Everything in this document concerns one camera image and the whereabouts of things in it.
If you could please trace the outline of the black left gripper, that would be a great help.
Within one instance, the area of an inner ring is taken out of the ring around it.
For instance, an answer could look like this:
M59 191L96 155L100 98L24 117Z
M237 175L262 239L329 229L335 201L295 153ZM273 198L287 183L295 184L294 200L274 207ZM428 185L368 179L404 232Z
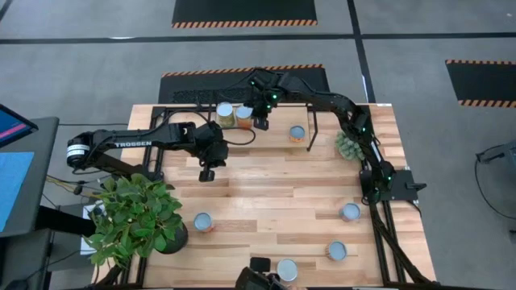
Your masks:
M225 167L228 155L227 142L223 139L223 130L216 122L208 122L196 129L196 156L204 168ZM214 171L200 171L200 182L214 180Z

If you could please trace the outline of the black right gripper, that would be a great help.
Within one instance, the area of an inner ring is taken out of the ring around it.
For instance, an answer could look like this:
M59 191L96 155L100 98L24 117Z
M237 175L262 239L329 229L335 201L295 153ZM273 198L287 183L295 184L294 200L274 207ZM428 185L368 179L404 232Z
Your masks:
M252 94L251 107L254 127L267 130L269 128L268 114L279 102L279 93L273 90L255 91Z

